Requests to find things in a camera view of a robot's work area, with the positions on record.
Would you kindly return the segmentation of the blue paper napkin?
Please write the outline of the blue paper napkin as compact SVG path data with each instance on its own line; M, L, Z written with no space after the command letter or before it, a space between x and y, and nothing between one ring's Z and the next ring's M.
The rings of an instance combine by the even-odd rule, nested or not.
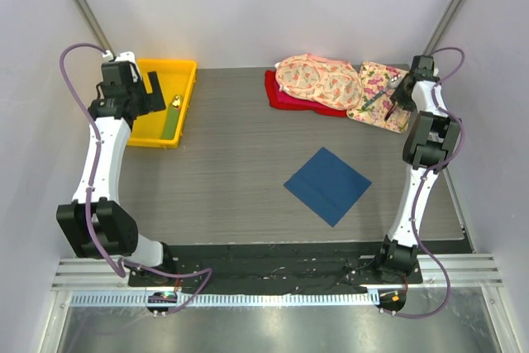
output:
M322 147L284 187L327 225L335 227L372 182Z

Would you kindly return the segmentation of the iridescent rainbow knife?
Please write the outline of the iridescent rainbow knife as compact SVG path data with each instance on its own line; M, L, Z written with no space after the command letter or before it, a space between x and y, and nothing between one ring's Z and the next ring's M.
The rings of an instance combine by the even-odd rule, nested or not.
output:
M392 107L387 111L387 113L384 116L384 120L385 121L387 121L392 116L392 114L394 113L396 107L397 107L397 104L394 103L392 105Z

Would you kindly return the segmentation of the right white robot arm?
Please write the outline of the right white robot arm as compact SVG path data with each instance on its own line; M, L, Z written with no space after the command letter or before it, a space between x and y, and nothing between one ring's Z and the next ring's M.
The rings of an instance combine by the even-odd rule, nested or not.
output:
M413 57L411 69L400 78L390 100L392 109L417 115L403 147L403 195L373 263L374 275L385 283L415 273L419 231L430 192L462 139L462 122L446 109L432 56Z

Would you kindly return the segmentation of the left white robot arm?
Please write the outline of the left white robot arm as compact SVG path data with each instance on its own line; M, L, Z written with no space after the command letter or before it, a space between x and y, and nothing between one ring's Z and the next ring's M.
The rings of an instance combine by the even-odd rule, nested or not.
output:
M160 82L155 71L141 75L130 51L101 53L97 97L80 107L89 125L83 173L70 203L58 206L56 220L77 257L105 260L120 277L132 270L165 286L176 275L169 247L139 233L118 192L134 122L165 109Z

